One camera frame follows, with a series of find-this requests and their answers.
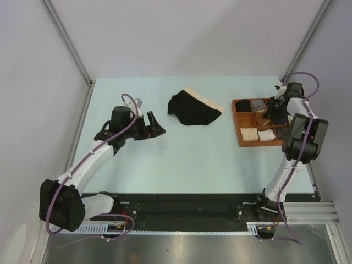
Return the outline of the brown boxer underwear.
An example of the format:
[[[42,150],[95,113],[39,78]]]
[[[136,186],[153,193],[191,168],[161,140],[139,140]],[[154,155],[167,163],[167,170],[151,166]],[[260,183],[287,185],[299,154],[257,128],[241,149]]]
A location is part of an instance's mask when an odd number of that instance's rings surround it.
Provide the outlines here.
[[[262,111],[254,112],[256,125],[258,126],[270,125],[271,120],[266,116],[267,111],[268,111],[268,108]]]

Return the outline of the black underwear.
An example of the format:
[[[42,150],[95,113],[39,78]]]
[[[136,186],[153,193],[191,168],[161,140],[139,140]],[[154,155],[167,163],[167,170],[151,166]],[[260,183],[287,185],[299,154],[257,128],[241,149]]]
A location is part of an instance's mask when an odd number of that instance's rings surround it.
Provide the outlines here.
[[[225,108],[216,104],[189,87],[173,95],[168,102],[167,113],[175,115],[182,125],[209,125]]]

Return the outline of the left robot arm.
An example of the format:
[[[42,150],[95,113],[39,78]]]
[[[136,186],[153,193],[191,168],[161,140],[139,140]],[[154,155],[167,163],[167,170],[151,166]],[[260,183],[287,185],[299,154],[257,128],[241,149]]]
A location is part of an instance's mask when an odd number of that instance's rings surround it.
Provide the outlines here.
[[[147,140],[166,133],[152,112],[147,117],[149,125],[145,124],[143,115],[134,113],[130,107],[116,106],[82,160],[56,180],[46,179],[41,184],[39,217],[45,221],[49,233],[54,233],[51,225],[73,232],[86,219],[105,215],[114,220],[121,215],[117,195],[105,191],[89,197],[82,194],[99,169],[127,140]]]

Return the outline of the navy blue underwear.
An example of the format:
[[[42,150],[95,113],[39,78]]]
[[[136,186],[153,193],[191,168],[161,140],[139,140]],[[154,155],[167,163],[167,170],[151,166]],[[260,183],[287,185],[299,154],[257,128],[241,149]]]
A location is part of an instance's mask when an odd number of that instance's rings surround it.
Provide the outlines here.
[[[288,120],[287,120],[287,118],[274,119],[273,120],[273,124],[274,125],[287,125],[288,124]]]

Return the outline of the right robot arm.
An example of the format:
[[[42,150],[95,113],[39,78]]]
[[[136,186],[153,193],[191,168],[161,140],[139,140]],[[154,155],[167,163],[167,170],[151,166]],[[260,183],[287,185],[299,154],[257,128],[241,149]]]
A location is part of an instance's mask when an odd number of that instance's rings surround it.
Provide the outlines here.
[[[319,156],[328,129],[328,121],[311,109],[301,83],[290,82],[276,89],[278,92],[270,98],[265,117],[270,120],[292,117],[292,120],[282,143],[281,164],[256,199],[254,215],[261,221],[270,221],[282,212],[290,181]]]

